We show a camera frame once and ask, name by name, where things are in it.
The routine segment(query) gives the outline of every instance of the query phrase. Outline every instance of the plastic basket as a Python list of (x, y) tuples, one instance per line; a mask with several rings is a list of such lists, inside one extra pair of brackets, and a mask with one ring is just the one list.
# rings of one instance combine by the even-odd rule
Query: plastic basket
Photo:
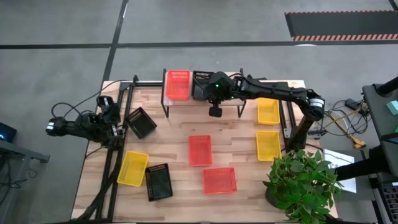
[(153, 202), (173, 196), (169, 166), (161, 164), (145, 169), (148, 200)]
[(169, 70), (167, 72), (166, 96), (171, 100), (189, 99), (189, 70)]
[(203, 190), (205, 194), (236, 192), (234, 168), (226, 167), (203, 170)]
[(207, 96), (202, 89), (206, 88), (212, 74), (214, 72), (193, 71), (191, 95), (194, 100), (206, 100)]
[(157, 125), (149, 115), (139, 107), (126, 118), (127, 125), (139, 139), (143, 139), (155, 130)]
[(258, 131), (256, 137), (259, 161), (274, 161), (274, 158), (282, 158), (277, 131)]
[(139, 187), (144, 178), (148, 155), (140, 152), (126, 152), (119, 173), (118, 183)]
[(257, 100), (257, 119), (259, 124), (279, 124), (279, 100), (259, 98)]
[(212, 164), (211, 136), (189, 136), (189, 165), (210, 166)]

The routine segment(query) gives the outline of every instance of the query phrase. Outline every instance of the plant pot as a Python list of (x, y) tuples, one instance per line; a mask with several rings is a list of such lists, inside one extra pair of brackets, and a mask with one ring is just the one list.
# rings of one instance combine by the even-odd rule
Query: plant pot
[(275, 197), (275, 195), (272, 194), (271, 190), (269, 190), (268, 188), (267, 188), (267, 190), (266, 190), (266, 200), (267, 200), (272, 206), (274, 206), (275, 208), (277, 208), (276, 205), (277, 205), (277, 203), (278, 203), (278, 199)]

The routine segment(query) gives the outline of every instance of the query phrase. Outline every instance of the red plastic basket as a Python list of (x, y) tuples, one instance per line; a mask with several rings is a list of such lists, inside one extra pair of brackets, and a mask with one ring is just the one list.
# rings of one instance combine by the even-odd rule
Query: red plastic basket
[(205, 194), (236, 192), (235, 170), (233, 167), (203, 170)]
[(210, 166), (212, 164), (210, 135), (189, 136), (189, 165)]
[(167, 72), (166, 96), (171, 100), (189, 99), (189, 70), (169, 70)]

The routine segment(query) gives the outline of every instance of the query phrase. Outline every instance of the wooden table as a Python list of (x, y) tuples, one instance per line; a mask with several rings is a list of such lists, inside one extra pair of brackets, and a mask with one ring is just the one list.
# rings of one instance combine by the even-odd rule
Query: wooden table
[[(288, 83), (289, 86), (304, 87), (302, 80)], [(112, 96), (116, 100), (118, 89), (119, 83), (114, 83), (103, 91), (103, 95)], [(274, 208), (264, 198), (266, 188), (261, 181), (268, 180), (266, 174), (271, 171), (272, 163), (259, 162), (256, 151), (256, 131), (281, 132), (280, 124), (257, 124), (256, 100), (248, 100), (240, 119), (235, 106), (224, 106), (222, 118), (208, 116), (210, 105), (170, 107), (170, 116), (167, 119), (160, 99), (160, 87), (134, 88), (131, 111), (143, 107), (155, 121), (157, 128), (141, 140), (129, 129), (124, 152), (148, 154), (148, 166), (168, 163), (174, 196), (148, 202), (145, 181), (141, 187), (119, 184), (114, 222), (281, 222), (287, 219), (283, 210)], [(296, 122), (299, 123), (303, 114), (296, 104), (293, 105)], [(201, 172), (210, 167), (188, 165), (188, 137), (198, 134), (211, 135), (211, 167), (235, 168), (238, 186), (236, 193), (203, 193)], [(284, 148), (282, 134), (279, 136), (281, 148)], [(307, 142), (320, 145), (314, 139)], [(91, 142), (87, 153), (97, 148), (99, 144)], [(85, 161), (72, 218), (81, 215), (98, 193), (105, 157), (106, 149), (102, 149)], [(105, 198), (104, 209), (108, 209), (108, 200)], [(331, 208), (330, 214), (337, 217), (335, 206)]]

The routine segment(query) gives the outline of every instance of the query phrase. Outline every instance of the concrete floor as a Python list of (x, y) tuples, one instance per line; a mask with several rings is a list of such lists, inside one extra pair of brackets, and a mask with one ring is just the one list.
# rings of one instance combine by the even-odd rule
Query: concrete floor
[[(0, 44), (110, 43), (122, 0), (0, 0)], [(391, 9), (387, 0), (130, 0), (120, 43), (290, 40), (285, 11)], [(45, 134), (50, 109), (77, 103), (99, 90), (108, 49), (0, 50), (0, 121), (18, 130), (16, 144), (50, 154), (50, 162), (21, 189), (13, 223), (61, 222), (70, 218), (87, 141)], [(278, 80), (305, 80), (330, 107), (361, 99), (361, 87), (396, 76), (398, 45), (318, 47), (224, 47), (118, 49), (110, 80), (160, 80), (163, 68), (235, 71)], [(93, 110), (95, 101), (80, 107)], [(62, 114), (60, 107), (56, 113)], [(330, 131), (339, 133), (332, 127)], [(360, 136), (378, 144), (370, 125)], [(325, 135), (322, 146), (352, 149), (344, 137)], [(369, 200), (343, 194), (339, 216), (375, 222)]]

